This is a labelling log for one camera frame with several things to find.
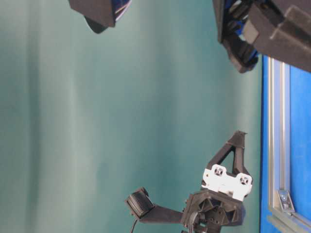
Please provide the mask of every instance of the screw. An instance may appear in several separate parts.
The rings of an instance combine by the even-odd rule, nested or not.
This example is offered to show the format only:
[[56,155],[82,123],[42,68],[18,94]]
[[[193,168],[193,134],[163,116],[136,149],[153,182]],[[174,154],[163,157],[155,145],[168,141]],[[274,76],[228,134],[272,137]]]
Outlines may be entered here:
[[282,199],[282,201],[287,201],[287,196],[281,195],[281,199]]

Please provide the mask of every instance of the black mechanical housing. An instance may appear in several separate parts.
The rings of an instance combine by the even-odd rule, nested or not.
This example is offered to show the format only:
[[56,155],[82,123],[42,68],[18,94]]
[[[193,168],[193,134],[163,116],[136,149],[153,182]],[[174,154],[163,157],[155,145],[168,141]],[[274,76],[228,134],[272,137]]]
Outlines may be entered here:
[[[211,159],[207,169],[214,164],[220,165],[233,152],[233,170],[228,175],[249,174],[244,167],[244,141],[245,133],[237,131]],[[205,188],[190,194],[183,212],[154,204],[145,188],[136,190],[125,203],[136,220],[142,223],[180,223],[189,233],[219,233],[222,226],[242,225],[245,216],[242,201]]]

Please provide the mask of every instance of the black triangular bracket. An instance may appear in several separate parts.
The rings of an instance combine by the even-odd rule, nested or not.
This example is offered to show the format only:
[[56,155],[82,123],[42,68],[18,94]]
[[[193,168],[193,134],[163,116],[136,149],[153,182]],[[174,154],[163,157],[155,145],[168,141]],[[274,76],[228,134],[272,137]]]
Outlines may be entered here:
[[221,165],[225,158],[231,153],[234,153],[232,173],[238,175],[244,173],[249,175],[244,167],[244,148],[245,148],[246,133],[236,131],[234,135],[224,144],[224,146],[216,153],[207,165],[207,169],[211,170],[214,164]]

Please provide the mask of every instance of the blue panel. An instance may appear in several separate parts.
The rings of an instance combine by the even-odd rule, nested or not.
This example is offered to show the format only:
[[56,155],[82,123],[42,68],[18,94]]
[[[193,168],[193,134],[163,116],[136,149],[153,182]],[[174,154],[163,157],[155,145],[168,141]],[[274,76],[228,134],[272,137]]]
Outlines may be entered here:
[[261,217],[260,232],[278,233],[279,231],[269,223],[268,216],[268,58],[263,58],[262,78],[262,125],[261,125]]
[[311,219],[311,74],[291,68],[291,191],[296,211]]

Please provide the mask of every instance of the bolt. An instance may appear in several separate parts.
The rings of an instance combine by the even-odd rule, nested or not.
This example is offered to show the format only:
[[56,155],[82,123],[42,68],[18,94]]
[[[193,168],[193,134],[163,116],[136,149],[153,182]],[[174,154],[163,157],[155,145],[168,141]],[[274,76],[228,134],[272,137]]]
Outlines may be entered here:
[[281,195],[281,199],[282,199],[282,201],[287,201],[287,196]]
[[223,169],[220,168],[220,167],[216,168],[215,171],[214,171],[216,176],[222,176],[223,172],[224,172]]

